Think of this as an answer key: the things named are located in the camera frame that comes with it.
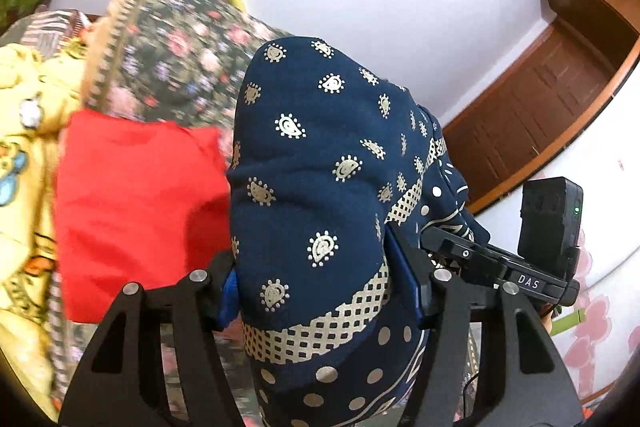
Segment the red folded cloth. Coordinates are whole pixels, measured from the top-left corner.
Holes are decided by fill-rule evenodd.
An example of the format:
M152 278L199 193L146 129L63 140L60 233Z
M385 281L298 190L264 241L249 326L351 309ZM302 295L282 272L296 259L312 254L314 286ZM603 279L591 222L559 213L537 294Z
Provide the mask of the red folded cloth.
M98 323L125 284L170 286L230 247L218 141L214 127L73 115L54 199L68 319Z

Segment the navy patterned hooded garment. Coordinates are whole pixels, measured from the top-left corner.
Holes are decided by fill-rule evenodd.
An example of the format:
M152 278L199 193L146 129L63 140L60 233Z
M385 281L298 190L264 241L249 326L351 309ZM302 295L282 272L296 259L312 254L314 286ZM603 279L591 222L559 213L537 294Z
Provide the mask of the navy patterned hooded garment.
M318 38L265 43L236 104L230 229L245 352L268 426L350 426L409 394L427 332L385 235L485 244L437 119Z

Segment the floral bedspread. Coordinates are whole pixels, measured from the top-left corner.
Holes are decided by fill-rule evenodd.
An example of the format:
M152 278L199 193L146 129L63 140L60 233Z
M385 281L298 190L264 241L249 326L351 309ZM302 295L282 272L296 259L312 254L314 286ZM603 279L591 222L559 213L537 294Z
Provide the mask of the floral bedspread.
M281 31L224 0L112 0L88 37L81 110L145 124L214 127L226 171L235 105L248 64ZM96 324L64 313L66 359Z

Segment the yellow cartoon blanket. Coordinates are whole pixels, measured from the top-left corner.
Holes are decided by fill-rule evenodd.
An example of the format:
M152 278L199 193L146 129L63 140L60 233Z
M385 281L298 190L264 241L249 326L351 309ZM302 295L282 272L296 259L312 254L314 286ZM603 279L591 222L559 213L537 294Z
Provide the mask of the yellow cartoon blanket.
M47 299L56 268L54 174L61 131L80 109L85 61L1 49L1 351L50 419L54 367Z

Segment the brown wooden door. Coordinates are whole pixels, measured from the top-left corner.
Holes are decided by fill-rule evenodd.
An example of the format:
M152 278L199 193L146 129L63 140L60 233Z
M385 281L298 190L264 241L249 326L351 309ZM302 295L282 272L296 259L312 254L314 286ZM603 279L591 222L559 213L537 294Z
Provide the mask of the brown wooden door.
M608 104L639 56L639 0L544 0L535 41L447 124L479 213L552 161Z

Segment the striped pillow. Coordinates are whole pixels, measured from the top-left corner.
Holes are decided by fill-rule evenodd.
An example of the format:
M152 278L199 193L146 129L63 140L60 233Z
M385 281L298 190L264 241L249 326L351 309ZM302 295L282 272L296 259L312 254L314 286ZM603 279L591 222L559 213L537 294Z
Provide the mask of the striped pillow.
M32 46L42 55L58 52L60 46L90 26L89 17L78 10L40 11L24 16L2 35L1 45Z

